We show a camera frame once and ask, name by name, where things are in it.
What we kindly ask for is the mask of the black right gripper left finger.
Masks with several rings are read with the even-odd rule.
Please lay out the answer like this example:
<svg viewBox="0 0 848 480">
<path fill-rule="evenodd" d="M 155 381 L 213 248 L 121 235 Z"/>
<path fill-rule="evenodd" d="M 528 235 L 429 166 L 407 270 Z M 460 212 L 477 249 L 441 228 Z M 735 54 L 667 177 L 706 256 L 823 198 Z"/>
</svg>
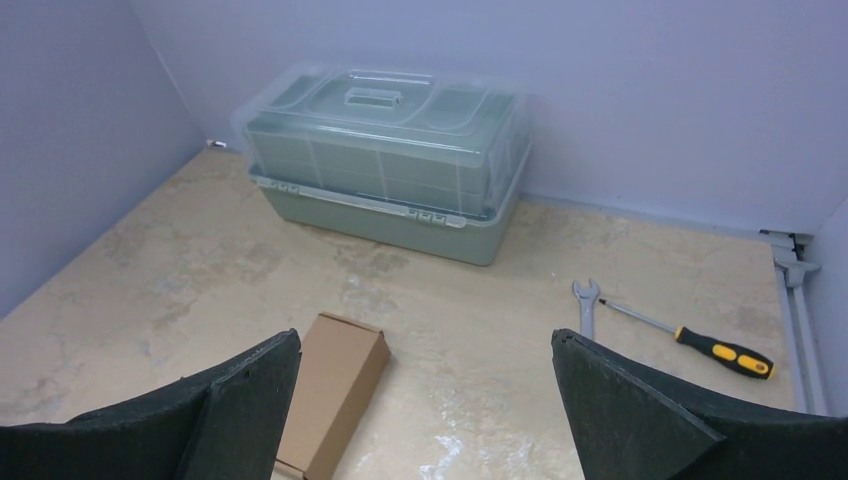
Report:
<svg viewBox="0 0 848 480">
<path fill-rule="evenodd" d="M 216 366 L 65 423 L 1 429 L 4 479 L 268 479 L 301 359 L 282 331 Z"/>
</svg>

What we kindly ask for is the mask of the brown cardboard box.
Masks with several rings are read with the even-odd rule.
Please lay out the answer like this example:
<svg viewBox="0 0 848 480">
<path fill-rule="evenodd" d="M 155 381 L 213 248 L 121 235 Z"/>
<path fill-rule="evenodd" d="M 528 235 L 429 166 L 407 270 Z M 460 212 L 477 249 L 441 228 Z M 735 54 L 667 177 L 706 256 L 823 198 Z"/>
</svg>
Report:
<svg viewBox="0 0 848 480">
<path fill-rule="evenodd" d="M 390 357 L 381 329 L 319 314 L 302 340 L 274 470 L 290 479 L 332 478 Z"/>
</svg>

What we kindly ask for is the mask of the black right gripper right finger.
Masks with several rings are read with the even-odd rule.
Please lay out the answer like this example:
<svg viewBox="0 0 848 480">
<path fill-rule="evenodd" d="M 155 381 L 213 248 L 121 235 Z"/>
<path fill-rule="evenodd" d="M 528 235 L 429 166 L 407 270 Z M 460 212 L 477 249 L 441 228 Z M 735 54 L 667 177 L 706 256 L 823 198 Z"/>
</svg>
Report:
<svg viewBox="0 0 848 480">
<path fill-rule="evenodd" d="M 844 479 L 847 420 L 733 398 L 571 329 L 552 364 L 588 479 Z"/>
</svg>

